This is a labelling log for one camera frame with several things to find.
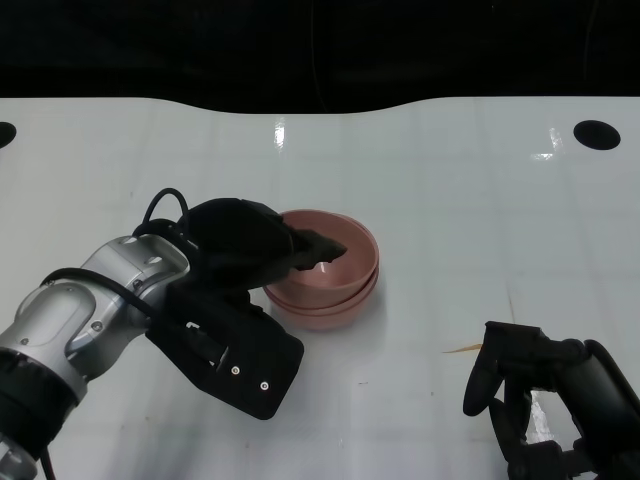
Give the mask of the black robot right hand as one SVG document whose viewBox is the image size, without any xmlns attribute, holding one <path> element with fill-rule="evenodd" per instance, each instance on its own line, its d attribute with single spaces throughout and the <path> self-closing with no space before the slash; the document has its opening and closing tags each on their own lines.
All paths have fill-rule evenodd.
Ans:
<svg viewBox="0 0 640 480">
<path fill-rule="evenodd" d="M 572 449 L 527 442 L 535 391 L 564 403 L 580 434 Z M 511 479 L 639 476 L 639 398 L 595 340 L 556 341 L 538 327 L 488 322 L 463 401 L 465 415 L 483 411 Z"/>
</svg>

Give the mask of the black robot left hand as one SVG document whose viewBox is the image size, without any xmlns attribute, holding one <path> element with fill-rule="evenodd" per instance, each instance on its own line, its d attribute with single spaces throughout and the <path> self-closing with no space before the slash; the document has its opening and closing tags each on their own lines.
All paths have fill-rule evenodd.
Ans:
<svg viewBox="0 0 640 480">
<path fill-rule="evenodd" d="M 311 229 L 296 229 L 266 205 L 238 198 L 201 203 L 179 220 L 203 256 L 211 282 L 250 290 L 276 283 L 290 271 L 333 262 L 348 248 Z"/>
</svg>

